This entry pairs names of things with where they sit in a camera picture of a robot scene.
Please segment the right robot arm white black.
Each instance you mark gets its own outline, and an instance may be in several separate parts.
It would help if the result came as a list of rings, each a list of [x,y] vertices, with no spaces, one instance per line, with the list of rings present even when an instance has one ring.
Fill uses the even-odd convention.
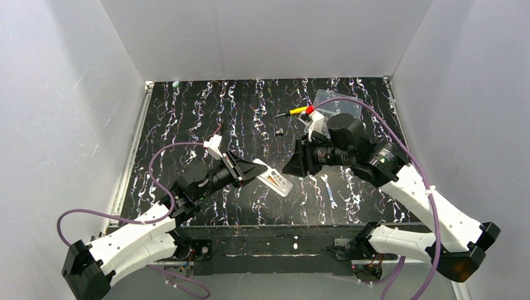
[[[478,270],[501,232],[498,226],[465,215],[434,188],[427,188],[404,151],[372,142],[360,119],[348,113],[326,118],[312,108],[300,119],[307,131],[295,141],[284,174],[304,177],[316,175],[324,166],[348,167],[406,206],[429,229],[411,232],[369,222],[354,239],[336,248],[339,259],[406,256],[433,264],[439,274],[457,283]]]

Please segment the white remote control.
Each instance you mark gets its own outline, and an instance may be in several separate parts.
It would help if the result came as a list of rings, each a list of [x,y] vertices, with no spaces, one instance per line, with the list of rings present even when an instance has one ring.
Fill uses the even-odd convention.
[[[254,159],[253,163],[266,167],[266,170],[258,175],[257,178],[279,196],[286,198],[293,188],[292,182],[286,179],[277,169],[272,168],[260,159]]]

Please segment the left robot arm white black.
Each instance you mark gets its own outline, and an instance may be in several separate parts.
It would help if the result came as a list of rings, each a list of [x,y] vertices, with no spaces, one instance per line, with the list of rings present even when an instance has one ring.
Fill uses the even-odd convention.
[[[203,199],[232,184],[265,178],[271,168],[225,152],[211,166],[188,164],[157,204],[111,234],[67,250],[62,276],[76,299],[102,299],[118,281],[160,259],[174,256],[185,239],[175,230],[199,210]]]

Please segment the remote battery cover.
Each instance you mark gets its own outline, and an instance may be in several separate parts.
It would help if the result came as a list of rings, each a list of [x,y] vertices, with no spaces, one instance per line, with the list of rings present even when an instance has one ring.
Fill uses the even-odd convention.
[[[273,191],[284,198],[288,196],[293,188],[292,182],[276,171],[271,171],[266,175],[266,182]]]

